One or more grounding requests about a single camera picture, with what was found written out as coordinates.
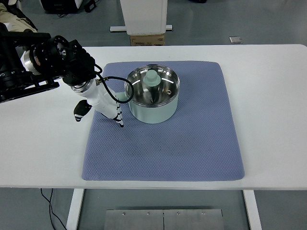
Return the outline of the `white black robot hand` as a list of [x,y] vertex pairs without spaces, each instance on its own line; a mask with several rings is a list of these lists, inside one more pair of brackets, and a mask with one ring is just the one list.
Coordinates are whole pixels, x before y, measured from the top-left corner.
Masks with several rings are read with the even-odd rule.
[[91,79],[71,89],[84,100],[78,102],[74,109],[74,117],[77,122],[94,108],[106,118],[117,122],[120,127],[124,127],[122,111],[120,103],[113,90],[105,87],[102,83],[98,83],[96,79]]

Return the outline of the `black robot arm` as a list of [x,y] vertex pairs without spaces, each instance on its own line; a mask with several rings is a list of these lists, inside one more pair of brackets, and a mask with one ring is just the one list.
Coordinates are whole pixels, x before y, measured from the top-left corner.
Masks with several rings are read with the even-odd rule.
[[48,33],[10,32],[0,25],[1,103],[96,77],[95,60],[77,40]]

